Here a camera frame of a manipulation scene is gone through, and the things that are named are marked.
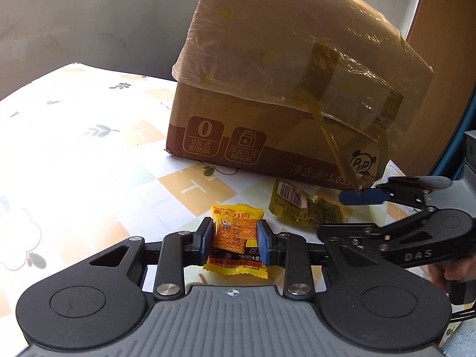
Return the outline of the person right hand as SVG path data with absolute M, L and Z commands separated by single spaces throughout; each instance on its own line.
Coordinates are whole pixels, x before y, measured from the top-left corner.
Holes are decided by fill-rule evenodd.
M 449 281 L 473 281 L 476 278 L 476 259 L 475 256 L 470 256 L 464 259 L 452 260 L 444 266 L 430 264 L 424 266 L 423 270 L 434 284 L 444 289 Z

